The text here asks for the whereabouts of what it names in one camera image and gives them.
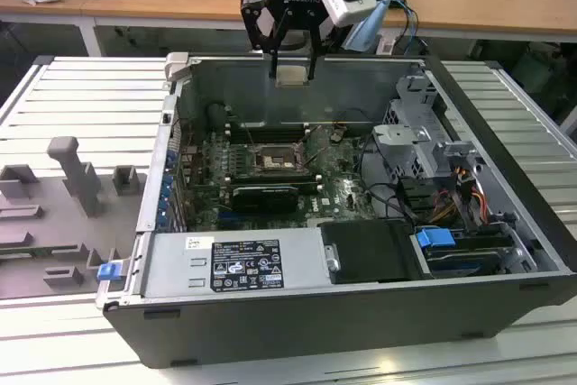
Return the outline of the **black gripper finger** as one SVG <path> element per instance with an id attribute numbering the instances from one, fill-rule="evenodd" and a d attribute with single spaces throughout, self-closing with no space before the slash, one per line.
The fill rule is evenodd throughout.
<path id="1" fill-rule="evenodd" d="M 250 43 L 271 57 L 270 78 L 277 76 L 279 48 L 289 29 L 284 0 L 241 0 L 240 12 Z"/>
<path id="2" fill-rule="evenodd" d="M 316 63 L 319 58 L 325 56 L 332 47 L 333 31 L 330 30 L 325 36 L 321 34 L 318 26 L 309 29 L 310 36 L 310 61 L 308 63 L 307 79 L 312 81 L 315 78 Z"/>

